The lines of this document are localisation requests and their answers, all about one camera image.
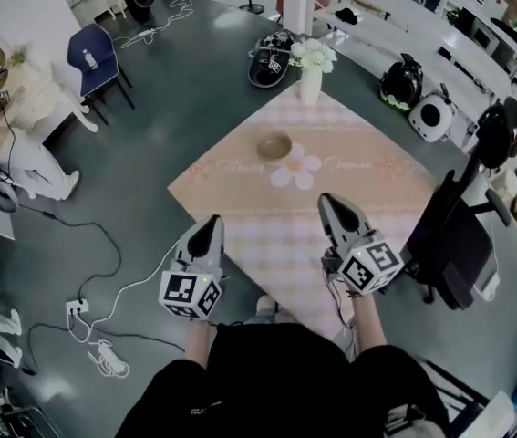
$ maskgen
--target power strip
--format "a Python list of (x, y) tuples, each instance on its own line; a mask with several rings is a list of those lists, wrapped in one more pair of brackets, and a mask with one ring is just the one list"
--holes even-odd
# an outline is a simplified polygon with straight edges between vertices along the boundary
[(69, 315), (73, 315), (76, 313), (86, 313), (90, 310), (90, 304), (85, 298), (81, 300), (72, 300), (71, 302), (66, 303), (66, 313)]

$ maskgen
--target white robot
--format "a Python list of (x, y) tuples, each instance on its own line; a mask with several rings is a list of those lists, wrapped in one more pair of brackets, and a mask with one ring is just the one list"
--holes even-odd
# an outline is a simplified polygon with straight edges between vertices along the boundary
[[(346, 284), (364, 295), (389, 283), (403, 267), (382, 234), (348, 200), (331, 193), (319, 197), (318, 209), (331, 246), (321, 261), (327, 281)], [(208, 319), (222, 295), (223, 219), (213, 215), (180, 239), (168, 271), (160, 280), (159, 303), (172, 315)]]

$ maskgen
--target white pillar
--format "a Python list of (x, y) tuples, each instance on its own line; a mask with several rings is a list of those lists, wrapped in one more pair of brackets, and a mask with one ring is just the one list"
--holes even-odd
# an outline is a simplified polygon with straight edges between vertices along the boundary
[(315, 0), (284, 0), (284, 28), (295, 34), (311, 35)]

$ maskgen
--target plaid tablecloth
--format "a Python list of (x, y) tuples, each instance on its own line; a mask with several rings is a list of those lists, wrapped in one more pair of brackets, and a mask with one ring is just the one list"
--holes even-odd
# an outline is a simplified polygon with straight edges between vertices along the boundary
[[(265, 162), (267, 131), (293, 150)], [(304, 325), (332, 339), (342, 328), (321, 274), (329, 247), (316, 207), (323, 192), (361, 207), (396, 250), (406, 243), (434, 189), (430, 175), (394, 142), (325, 93), (302, 106), (295, 84), (207, 151), (169, 190), (195, 218), (220, 214), (225, 251)], [(344, 319), (352, 315), (345, 290)]]

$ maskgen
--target white vase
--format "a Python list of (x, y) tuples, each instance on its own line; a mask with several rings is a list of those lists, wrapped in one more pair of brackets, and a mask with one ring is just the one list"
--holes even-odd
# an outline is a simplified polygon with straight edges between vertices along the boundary
[(320, 67), (306, 68), (301, 77), (301, 101), (305, 107), (313, 107), (321, 93), (323, 71)]

